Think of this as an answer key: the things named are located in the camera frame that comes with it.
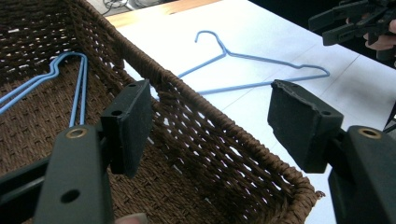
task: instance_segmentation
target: black cable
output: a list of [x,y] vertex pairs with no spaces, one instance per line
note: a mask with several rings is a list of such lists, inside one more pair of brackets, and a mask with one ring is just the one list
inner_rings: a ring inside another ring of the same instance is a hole
[[111,9],[125,7],[129,2],[129,0],[126,0],[125,3],[122,3],[122,1],[124,1],[124,0],[103,0],[103,4],[107,8],[107,11],[105,13],[102,13],[102,16],[106,15]]
[[392,124],[388,128],[384,129],[384,133],[390,133],[396,129],[396,123]]

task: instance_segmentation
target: blue wire hanger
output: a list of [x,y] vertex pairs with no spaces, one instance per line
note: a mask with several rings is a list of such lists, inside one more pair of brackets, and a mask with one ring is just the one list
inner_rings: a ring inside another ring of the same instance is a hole
[[33,77],[29,81],[20,85],[17,89],[15,89],[15,90],[9,92],[8,94],[6,94],[5,96],[1,97],[0,105],[15,95],[15,97],[13,99],[11,99],[8,103],[6,103],[2,107],[0,107],[0,115],[3,114],[6,110],[10,109],[20,99],[22,99],[26,94],[31,92],[33,89],[35,89],[41,83],[59,76],[58,65],[64,58],[69,57],[69,56],[81,57],[81,64],[80,64],[79,71],[78,71],[78,81],[77,81],[77,85],[76,85],[76,91],[75,91],[75,97],[74,97],[74,102],[73,102],[73,106],[72,106],[72,113],[70,116],[69,127],[74,126],[75,121],[76,121],[80,89],[81,89],[81,104],[80,104],[81,109],[80,109],[80,115],[79,115],[79,123],[84,124],[85,104],[86,104],[86,96],[87,96],[88,59],[87,59],[87,56],[85,56],[84,54],[77,53],[77,52],[65,52],[65,53],[60,54],[58,57],[56,57],[49,64],[49,69],[50,69],[49,73]]
[[[325,68],[323,68],[321,66],[313,65],[313,64],[295,65],[292,63],[282,62],[282,61],[278,61],[278,60],[274,60],[274,59],[261,58],[261,57],[257,57],[257,56],[246,55],[246,54],[233,53],[224,46],[224,44],[219,39],[219,36],[213,31],[203,30],[203,31],[198,32],[197,36],[195,37],[195,43],[198,41],[198,37],[202,33],[207,33],[207,34],[213,35],[216,38],[216,40],[218,41],[219,46],[221,47],[222,53],[219,56],[216,56],[204,63],[201,63],[201,64],[181,73],[180,75],[178,75],[178,77],[184,77],[193,71],[196,71],[208,64],[211,64],[215,61],[218,61],[218,60],[224,58],[227,55],[230,55],[230,56],[236,57],[236,58],[243,58],[243,59],[255,60],[255,61],[266,62],[266,63],[277,63],[277,64],[281,64],[281,65],[286,65],[286,66],[289,66],[289,67],[292,67],[295,69],[301,69],[301,68],[305,68],[305,67],[315,68],[315,69],[322,70],[325,73],[322,75],[314,75],[314,76],[310,76],[310,77],[293,77],[293,78],[284,79],[285,81],[290,81],[290,82],[302,81],[302,80],[308,80],[308,79],[314,79],[314,78],[321,78],[321,77],[328,77],[330,75],[330,72],[327,71]],[[198,91],[198,93],[200,93],[201,95],[205,95],[205,94],[219,93],[219,92],[224,92],[224,91],[237,91],[237,90],[242,90],[242,89],[247,89],[247,88],[254,88],[254,87],[270,85],[272,82],[273,81],[257,82],[257,83],[251,83],[251,84],[246,84],[246,85],[237,85],[237,86],[231,86],[231,87],[225,87],[225,88],[218,88],[218,89],[213,89],[213,90],[208,90],[208,91]]]

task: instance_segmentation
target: white table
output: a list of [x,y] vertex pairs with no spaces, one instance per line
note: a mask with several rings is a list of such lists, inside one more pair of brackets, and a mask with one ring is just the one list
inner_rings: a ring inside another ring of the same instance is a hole
[[[342,128],[365,125],[383,130],[396,99],[396,71],[340,46],[323,47],[321,37],[255,6],[247,0],[223,0],[179,12],[160,20],[139,21],[119,28],[131,42],[164,68],[178,75],[220,53],[212,35],[216,32],[232,52],[325,67],[330,77],[298,82],[344,114]],[[138,77],[132,68],[129,73]],[[295,70],[285,66],[226,57],[185,77],[197,91],[252,82],[310,76],[315,69]],[[282,161],[295,162],[275,139],[267,123],[272,88],[269,86],[206,95],[205,98],[236,124],[253,134]],[[307,175],[312,185],[326,193],[306,223],[335,223],[324,175]]]

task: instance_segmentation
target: brown wicker weave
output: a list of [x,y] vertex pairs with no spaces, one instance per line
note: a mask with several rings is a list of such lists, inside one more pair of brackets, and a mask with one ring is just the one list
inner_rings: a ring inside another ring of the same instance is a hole
[[[125,39],[84,0],[2,1],[0,95],[49,71],[63,51],[89,57],[87,123],[133,80],[160,95],[137,176],[111,175],[115,216],[150,223],[303,223],[318,197],[309,180]],[[67,128],[79,60],[0,117],[0,175],[50,154]]]

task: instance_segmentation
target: robotic arm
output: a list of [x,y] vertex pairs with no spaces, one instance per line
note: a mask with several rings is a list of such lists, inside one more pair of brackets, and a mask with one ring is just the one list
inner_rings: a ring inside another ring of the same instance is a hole
[[[396,0],[342,1],[339,7],[309,19],[309,29],[315,31],[346,18],[349,18],[348,24],[322,34],[324,46],[342,43],[366,34],[368,34],[368,44],[372,45],[381,35],[393,35],[389,32],[389,24],[396,19]],[[395,53],[396,47],[379,50],[376,58],[380,61],[389,61],[394,58]]]
[[299,85],[276,80],[272,87],[268,123],[276,139],[306,173],[332,167],[337,223],[396,223],[396,142],[370,127],[345,132],[344,116]]
[[114,223],[107,166],[113,174],[135,176],[151,114],[149,82],[137,81],[95,126],[59,133],[49,157],[0,177],[0,222]]

